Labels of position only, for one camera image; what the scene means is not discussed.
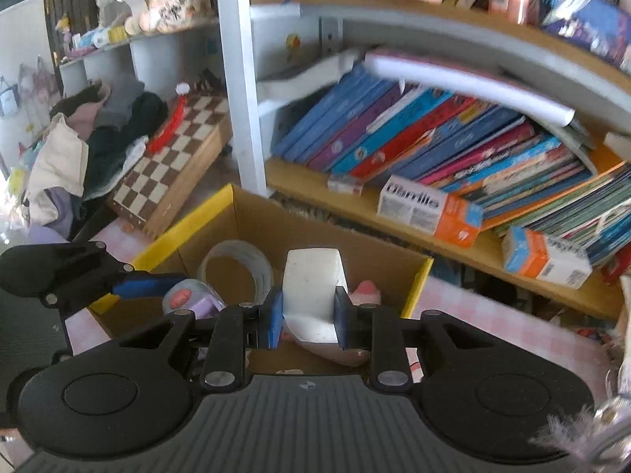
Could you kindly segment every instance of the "purple book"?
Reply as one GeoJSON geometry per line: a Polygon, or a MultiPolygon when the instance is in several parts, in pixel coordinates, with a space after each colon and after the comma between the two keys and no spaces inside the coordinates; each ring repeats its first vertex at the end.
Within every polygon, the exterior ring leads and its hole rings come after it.
{"type": "Polygon", "coordinates": [[[308,163],[308,167],[314,171],[328,171],[333,164],[361,143],[367,136],[366,128],[383,112],[399,101],[405,94],[412,90],[413,85],[406,85],[401,93],[399,85],[396,85],[381,99],[377,100],[366,112],[354,121],[343,127],[339,134],[330,140],[318,154],[308,163]]]}

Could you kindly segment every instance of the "pink book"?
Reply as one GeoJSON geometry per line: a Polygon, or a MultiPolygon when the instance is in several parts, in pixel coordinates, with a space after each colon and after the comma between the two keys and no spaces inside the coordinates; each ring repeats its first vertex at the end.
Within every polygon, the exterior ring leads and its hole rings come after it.
{"type": "Polygon", "coordinates": [[[526,121],[516,128],[513,128],[509,132],[506,132],[504,135],[500,135],[490,142],[481,145],[477,149],[474,149],[473,151],[471,151],[471,153],[466,154],[460,157],[458,160],[448,163],[437,171],[434,171],[424,178],[421,178],[420,180],[418,180],[418,183],[436,183],[436,181],[440,181],[443,178],[447,178],[448,176],[451,176],[453,174],[456,174],[457,172],[460,172],[463,169],[466,169],[467,167],[485,161],[485,159],[490,158],[494,154],[501,153],[509,147],[513,147],[514,145],[517,145],[520,142],[528,140],[529,138],[532,138],[534,136],[535,131],[532,127],[532,124],[526,121]]]}

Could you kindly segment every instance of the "white shelf post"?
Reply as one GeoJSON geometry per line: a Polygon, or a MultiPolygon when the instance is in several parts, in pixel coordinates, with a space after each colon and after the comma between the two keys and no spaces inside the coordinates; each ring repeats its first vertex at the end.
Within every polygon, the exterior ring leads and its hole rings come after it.
{"type": "Polygon", "coordinates": [[[241,186],[267,196],[256,99],[250,0],[218,0],[223,66],[241,186]]]}

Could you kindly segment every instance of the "white pom-pom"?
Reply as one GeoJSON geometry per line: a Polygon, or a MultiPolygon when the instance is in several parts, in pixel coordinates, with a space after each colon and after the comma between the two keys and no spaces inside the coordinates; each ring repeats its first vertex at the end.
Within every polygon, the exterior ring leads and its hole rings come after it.
{"type": "Polygon", "coordinates": [[[186,96],[186,94],[190,93],[190,85],[187,83],[177,84],[175,91],[178,96],[186,96]]]}

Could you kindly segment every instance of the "blue book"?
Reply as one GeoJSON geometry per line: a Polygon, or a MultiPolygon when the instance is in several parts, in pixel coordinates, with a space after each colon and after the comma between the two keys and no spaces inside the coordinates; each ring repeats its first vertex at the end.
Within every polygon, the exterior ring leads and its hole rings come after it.
{"type": "Polygon", "coordinates": [[[356,65],[351,72],[346,73],[342,79],[334,85],[328,93],[315,105],[307,115],[305,115],[296,124],[291,131],[283,137],[278,145],[273,149],[272,154],[274,156],[283,156],[296,141],[302,137],[316,122],[320,119],[336,102],[340,97],[346,96],[346,93],[350,91],[353,86],[362,80],[362,78],[370,77],[364,64],[356,65]]]}
{"type": "Polygon", "coordinates": [[[390,175],[399,169],[402,169],[406,165],[417,160],[428,151],[431,151],[434,147],[440,145],[448,138],[453,137],[458,133],[466,133],[471,127],[475,126],[480,119],[488,115],[495,107],[490,104],[483,105],[481,101],[474,103],[474,105],[460,115],[454,117],[451,121],[447,121],[443,125],[436,128],[431,134],[430,141],[413,155],[408,156],[395,162],[388,170],[379,175],[380,178],[386,178],[386,181],[390,179],[390,175]]]}
{"type": "Polygon", "coordinates": [[[528,178],[523,183],[517,184],[514,188],[509,188],[508,190],[497,192],[496,194],[491,194],[491,196],[483,196],[479,199],[472,199],[471,197],[469,197],[471,194],[466,194],[465,199],[474,202],[478,206],[482,206],[482,208],[488,208],[489,206],[500,203],[506,199],[518,196],[519,194],[522,194],[527,190],[537,188],[541,184],[548,183],[548,181],[554,180],[554,178],[556,178],[557,176],[562,175],[562,173],[558,173],[560,170],[565,171],[566,169],[579,167],[580,164],[581,163],[579,161],[570,160],[569,162],[567,162],[566,165],[563,165],[561,167],[554,166],[553,168],[548,169],[541,174],[528,178]]]}
{"type": "Polygon", "coordinates": [[[536,192],[535,194],[532,194],[532,196],[524,197],[523,199],[520,199],[519,201],[515,201],[514,203],[507,204],[506,206],[502,206],[501,208],[498,208],[497,210],[485,212],[484,218],[490,219],[492,217],[496,217],[498,215],[502,215],[510,211],[516,210],[518,208],[522,208],[523,206],[528,206],[529,204],[547,199],[548,197],[564,192],[568,188],[572,188],[573,186],[576,186],[577,184],[580,184],[583,181],[587,181],[591,177],[592,175],[589,171],[581,172],[575,176],[572,176],[571,178],[568,178],[565,181],[561,181],[560,183],[554,184],[549,188],[545,188],[544,190],[540,192],[536,192]]]}
{"type": "Polygon", "coordinates": [[[537,145],[531,147],[527,151],[523,153],[516,154],[515,156],[509,156],[508,158],[502,160],[501,162],[494,163],[493,165],[488,166],[486,169],[482,169],[471,176],[467,176],[462,180],[455,181],[454,183],[448,184],[442,188],[443,192],[456,192],[457,190],[467,188],[469,185],[474,183],[478,183],[479,181],[485,180],[489,176],[493,176],[505,169],[510,169],[513,167],[517,167],[518,165],[531,160],[541,154],[545,154],[548,151],[551,151],[555,147],[561,145],[561,141],[553,135],[546,134],[546,138],[538,143],[537,145]]]}
{"type": "Polygon", "coordinates": [[[403,108],[381,128],[368,135],[364,142],[351,153],[337,162],[330,170],[332,174],[347,174],[363,162],[368,156],[386,145],[405,128],[414,124],[424,115],[453,96],[453,93],[440,89],[427,89],[417,99],[403,108]]]}
{"type": "Polygon", "coordinates": [[[393,174],[408,180],[417,180],[445,161],[454,159],[457,154],[471,146],[479,145],[479,142],[488,135],[496,134],[493,136],[497,136],[507,132],[521,124],[523,119],[520,113],[510,108],[496,106],[468,126],[462,133],[450,137],[440,146],[428,151],[427,154],[410,162],[405,167],[397,169],[393,174]]]}
{"type": "Polygon", "coordinates": [[[351,94],[348,95],[348,104],[344,101],[340,101],[339,105],[329,110],[326,118],[320,119],[306,134],[302,136],[294,144],[294,146],[287,152],[285,158],[288,161],[294,161],[300,164],[308,163],[316,154],[318,154],[324,146],[349,122],[359,117],[365,110],[376,102],[381,96],[387,93],[395,83],[391,80],[375,79],[375,83],[365,84],[362,87],[356,87],[355,102],[351,103],[353,99],[351,94]],[[343,112],[346,108],[346,112],[340,118],[336,118],[339,112],[343,112]],[[303,152],[298,158],[293,158],[293,151],[295,149],[303,149],[303,152]]]}
{"type": "Polygon", "coordinates": [[[588,249],[589,262],[595,265],[614,254],[631,240],[631,214],[608,227],[588,249]]]}

